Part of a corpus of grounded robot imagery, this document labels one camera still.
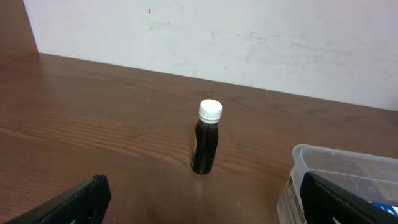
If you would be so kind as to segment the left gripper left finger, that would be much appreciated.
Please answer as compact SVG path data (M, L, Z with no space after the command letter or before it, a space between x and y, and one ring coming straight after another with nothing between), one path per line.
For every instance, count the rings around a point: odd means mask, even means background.
M107 177L94 175L5 224L101 224L110 201Z

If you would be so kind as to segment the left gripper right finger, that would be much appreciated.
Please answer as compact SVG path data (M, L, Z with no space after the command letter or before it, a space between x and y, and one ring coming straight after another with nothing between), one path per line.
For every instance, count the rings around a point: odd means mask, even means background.
M314 172L305 173L300 198L308 224L397 223L396 212L383 210Z

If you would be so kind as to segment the blue fever patch packet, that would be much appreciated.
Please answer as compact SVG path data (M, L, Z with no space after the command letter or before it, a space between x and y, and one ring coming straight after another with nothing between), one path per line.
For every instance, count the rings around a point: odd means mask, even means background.
M376 207L384 210L387 213L390 213L392 215L398 216L397 211L398 208L392 205L388 205L385 203L379 203L379 202L371 202L373 205L375 205Z

